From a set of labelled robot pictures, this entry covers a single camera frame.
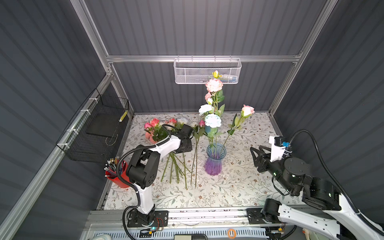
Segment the white blue carnation stem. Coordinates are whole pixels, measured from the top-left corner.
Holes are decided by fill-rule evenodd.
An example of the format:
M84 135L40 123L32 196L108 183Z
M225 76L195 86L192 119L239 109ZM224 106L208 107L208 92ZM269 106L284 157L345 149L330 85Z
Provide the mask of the white blue carnation stem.
M214 147L217 144L217 136L219 134L219 128L222 125L221 117L215 114L215 108L212 105L205 104L199 108L199 115L204 117L204 130L205 135L209 139L209 146Z

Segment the light pink rose stem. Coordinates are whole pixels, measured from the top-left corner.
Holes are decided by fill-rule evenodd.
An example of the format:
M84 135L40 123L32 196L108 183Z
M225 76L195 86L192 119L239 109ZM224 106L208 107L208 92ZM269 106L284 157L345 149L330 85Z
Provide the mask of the light pink rose stem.
M240 115L238 116L238 114L235 114L233 121L230 124L230 128L227 130L228 136L224 141L224 146L226 145L228 139L235 133L235 131L239 130L242 127L242 124L245 122L245 120L254 113L255 113L255 109L253 107L248 105L243 105Z

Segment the pink carnation flower stem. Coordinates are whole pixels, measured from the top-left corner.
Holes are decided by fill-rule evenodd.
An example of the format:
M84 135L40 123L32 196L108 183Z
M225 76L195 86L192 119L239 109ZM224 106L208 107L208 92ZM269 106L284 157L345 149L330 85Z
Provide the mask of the pink carnation flower stem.
M213 107L212 113L222 116L224 112L225 105L219 106L225 96L223 94L223 82L221 81L222 75L219 74L218 71L213 72L213 77L206 82L206 89L208 93L205 96L207 104Z

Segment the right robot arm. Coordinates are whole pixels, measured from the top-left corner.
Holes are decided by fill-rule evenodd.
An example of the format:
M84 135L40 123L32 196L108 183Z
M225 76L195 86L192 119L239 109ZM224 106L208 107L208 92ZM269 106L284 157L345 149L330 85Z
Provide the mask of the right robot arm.
M278 200L266 199L259 214L267 223L287 223L319 233L330 240L382 240L384 230L359 212L354 211L347 197L331 182L312 177L310 166L303 160L287 157L271 161L265 147L251 148L254 165L259 173L268 172L292 197L331 216L320 218L293 209Z

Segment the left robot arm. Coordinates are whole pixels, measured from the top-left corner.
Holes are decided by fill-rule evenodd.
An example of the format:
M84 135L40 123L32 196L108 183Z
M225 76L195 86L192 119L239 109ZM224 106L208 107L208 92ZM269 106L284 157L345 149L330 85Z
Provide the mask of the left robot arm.
M117 166L117 178L132 188L137 196L136 206L129 207L135 211L139 221L149 226L155 219L155 204L152 197L152 184L157 176L160 160L169 153L190 152L194 129L183 125L177 129L164 124L162 129L167 136L151 146L139 145L124 153Z

